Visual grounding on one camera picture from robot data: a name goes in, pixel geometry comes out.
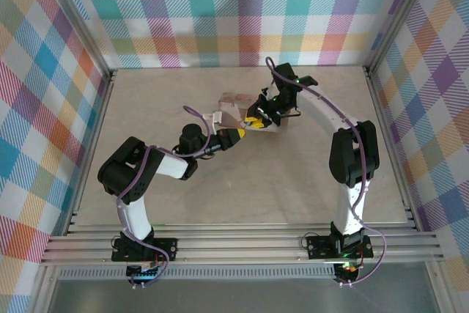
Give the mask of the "small controller circuit board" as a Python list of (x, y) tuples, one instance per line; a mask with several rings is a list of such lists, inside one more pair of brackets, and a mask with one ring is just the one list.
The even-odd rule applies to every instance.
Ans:
[(340, 284), (353, 283), (358, 279), (359, 268), (348, 262), (334, 265), (334, 280)]
[(154, 279), (159, 274), (159, 272), (159, 266), (143, 270), (141, 266), (130, 265), (126, 267), (125, 275), (130, 279), (149, 281)]

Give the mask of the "grey metal panel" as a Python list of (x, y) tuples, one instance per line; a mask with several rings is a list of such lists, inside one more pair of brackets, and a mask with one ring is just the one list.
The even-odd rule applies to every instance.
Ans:
[(318, 281), (60, 281), (48, 313), (442, 313), (426, 290), (323, 287)]

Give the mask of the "aluminium side rail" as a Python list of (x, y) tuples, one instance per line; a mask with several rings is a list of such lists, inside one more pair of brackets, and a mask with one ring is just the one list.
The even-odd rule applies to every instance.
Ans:
[(97, 113), (95, 125), (92, 129), (92, 134), (90, 135), (89, 147), (84, 156), (84, 165), (78, 174), (78, 183), (76, 184), (70, 200), (67, 203), (67, 209), (64, 213), (63, 222), (59, 228), (59, 235), (61, 236), (66, 236), (68, 234), (68, 229), (72, 224), (72, 217), (79, 210), (118, 71), (119, 70), (111, 70), (106, 76), (103, 98)]
[(377, 121), (380, 126), (381, 137), (379, 145), (385, 146), (385, 151), (380, 152), (380, 174), (385, 175), (385, 179), (393, 180), (393, 193), (399, 195), (400, 209), (406, 212), (407, 222), (413, 222), (413, 227), (421, 231), (421, 224), (418, 215), (415, 215), (415, 205), (410, 194), (410, 186), (406, 178), (404, 167), (399, 158), (398, 148), (394, 141), (391, 131), (391, 125), (385, 114), (385, 109), (379, 97), (378, 89), (369, 68), (363, 67), (363, 74), (369, 88), (369, 93), (377, 115)]

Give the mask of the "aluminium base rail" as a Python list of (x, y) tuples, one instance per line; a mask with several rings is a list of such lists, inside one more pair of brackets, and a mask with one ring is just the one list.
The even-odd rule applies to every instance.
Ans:
[[(327, 224), (195, 224), (155, 226), (157, 237), (178, 240), (176, 264), (270, 264), (307, 261), (300, 239), (326, 235)], [(419, 232), (412, 221), (383, 224), (384, 237), (370, 232), (373, 252), (385, 262), (441, 260), (443, 250), (432, 232)], [(111, 263), (111, 240), (118, 226), (72, 225), (64, 236), (50, 238), (44, 265)]]

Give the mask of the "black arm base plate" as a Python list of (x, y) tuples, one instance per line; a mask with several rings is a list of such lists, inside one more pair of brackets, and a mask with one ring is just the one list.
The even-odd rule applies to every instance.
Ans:
[(309, 259), (372, 259), (374, 252), (370, 237), (365, 235), (360, 244), (339, 253), (330, 243), (328, 236), (306, 237), (306, 250)]
[[(177, 256), (176, 238), (156, 238), (150, 243), (152, 247), (159, 248), (168, 254), (169, 260), (174, 261)], [(111, 253), (112, 262), (150, 262), (164, 261), (165, 255), (148, 246), (143, 246), (126, 237), (116, 237), (111, 242), (113, 249)]]

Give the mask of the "aluminium frame post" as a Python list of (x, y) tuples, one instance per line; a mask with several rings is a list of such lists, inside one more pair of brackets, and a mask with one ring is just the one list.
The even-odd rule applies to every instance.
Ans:
[(97, 66), (103, 73), (105, 80), (111, 81), (113, 77), (113, 70), (106, 63), (104, 56), (99, 49), (92, 33), (85, 24), (84, 18), (81, 16), (75, 2), (73, 0), (57, 0), (62, 7), (64, 14), (75, 29), (77, 35), (80, 37), (84, 47), (88, 50), (89, 55), (94, 59)]
[(372, 75), (377, 72), (415, 2), (416, 0), (393, 0), (389, 9), (393, 12), (387, 14), (383, 27), (375, 37), (372, 49), (364, 62), (363, 68), (366, 73)]

